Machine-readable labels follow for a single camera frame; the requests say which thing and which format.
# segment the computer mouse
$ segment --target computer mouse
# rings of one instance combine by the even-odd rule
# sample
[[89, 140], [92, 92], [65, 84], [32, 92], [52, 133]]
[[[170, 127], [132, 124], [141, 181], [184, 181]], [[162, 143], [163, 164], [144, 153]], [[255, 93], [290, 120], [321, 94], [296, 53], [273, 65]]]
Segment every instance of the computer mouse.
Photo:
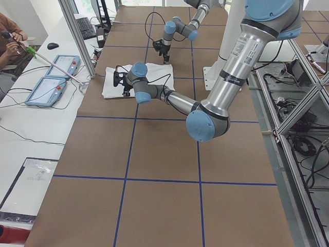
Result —
[[52, 49], [55, 49], [55, 48], [57, 48], [57, 47], [59, 47], [59, 45], [56, 44], [56, 43], [49, 43], [49, 44], [47, 45], [48, 50], [52, 50]]

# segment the white towel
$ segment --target white towel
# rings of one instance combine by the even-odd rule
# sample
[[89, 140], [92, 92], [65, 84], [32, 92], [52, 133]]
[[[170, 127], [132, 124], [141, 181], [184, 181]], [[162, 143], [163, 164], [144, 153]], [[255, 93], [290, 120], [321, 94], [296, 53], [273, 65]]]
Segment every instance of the white towel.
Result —
[[[168, 76], [152, 82], [150, 84], [154, 84], [154, 85], [163, 85], [165, 84], [166, 80], [168, 79], [166, 86], [168, 86], [171, 90], [175, 90], [174, 88], [174, 74], [173, 74], [173, 67], [171, 66], [171, 64], [167, 64], [167, 65], [158, 65], [158, 64], [153, 64], [153, 63], [147, 63], [146, 64], [147, 68], [148, 68], [148, 73], [146, 75], [146, 78], [148, 79], [148, 81], [154, 81], [164, 75], [170, 74], [170, 78], [168, 79]], [[125, 65], [123, 66], [126, 70], [130, 70], [132, 65]], [[105, 82], [104, 82], [104, 88], [103, 88], [103, 97], [105, 99], [108, 98], [119, 98], [119, 97], [123, 97], [122, 93], [123, 93], [123, 85], [118, 85], [117, 87], [113, 86], [113, 74], [114, 74], [115, 68], [106, 68], [106, 77], [105, 77]], [[125, 70], [121, 67], [118, 68], [118, 72], [125, 72]], [[130, 90], [130, 96], [134, 97], [135, 93], [134, 93], [134, 89]]]

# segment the blue joint cap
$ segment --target blue joint cap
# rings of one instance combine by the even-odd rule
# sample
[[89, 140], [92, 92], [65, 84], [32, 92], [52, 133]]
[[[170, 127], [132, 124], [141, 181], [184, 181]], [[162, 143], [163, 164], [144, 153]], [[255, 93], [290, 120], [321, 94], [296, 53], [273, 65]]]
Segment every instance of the blue joint cap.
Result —
[[164, 31], [167, 34], [173, 34], [176, 31], [176, 23], [174, 23], [173, 21], [168, 21], [166, 22], [166, 25], [164, 26]]
[[151, 95], [146, 92], [136, 92], [135, 98], [139, 104], [148, 103], [151, 101]]
[[190, 41], [194, 41], [196, 39], [197, 35], [198, 35], [197, 30], [194, 30], [193, 32], [190, 33], [190, 35], [188, 36], [188, 39]]
[[283, 15], [295, 0], [246, 0], [245, 11], [253, 21], [267, 22]]
[[207, 142], [214, 138], [215, 126], [209, 115], [195, 110], [186, 119], [186, 128], [190, 136], [198, 142]]
[[148, 68], [142, 62], [137, 62], [131, 68], [132, 73], [138, 77], [144, 77], [148, 73]]
[[296, 38], [298, 35], [300, 35], [301, 31], [302, 28], [300, 27], [291, 31], [282, 32], [277, 37], [277, 40], [288, 40], [288, 39]]
[[181, 18], [179, 16], [174, 16], [173, 19], [179, 19], [181, 21]]

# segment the brown table surface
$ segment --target brown table surface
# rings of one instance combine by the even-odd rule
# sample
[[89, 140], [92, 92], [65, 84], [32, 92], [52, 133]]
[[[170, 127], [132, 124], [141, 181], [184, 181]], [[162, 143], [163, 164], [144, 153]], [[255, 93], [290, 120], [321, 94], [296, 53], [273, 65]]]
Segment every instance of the brown table surface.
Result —
[[[294, 246], [248, 87], [230, 107], [228, 133], [207, 143], [160, 101], [103, 99], [106, 67], [162, 64], [144, 33], [152, 11], [185, 22], [195, 13], [120, 8], [25, 246]], [[328, 19], [305, 12], [297, 42], [320, 44]], [[173, 43], [177, 91], [207, 97], [203, 67], [217, 59], [226, 20], [214, 8], [195, 42]], [[147, 31], [160, 39], [159, 16]]]

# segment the window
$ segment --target window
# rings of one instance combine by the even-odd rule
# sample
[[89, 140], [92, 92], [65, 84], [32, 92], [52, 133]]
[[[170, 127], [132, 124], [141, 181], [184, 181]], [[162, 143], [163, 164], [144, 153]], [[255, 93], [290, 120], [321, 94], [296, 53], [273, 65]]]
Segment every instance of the window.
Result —
[[162, 0], [122, 0], [126, 6], [162, 6]]

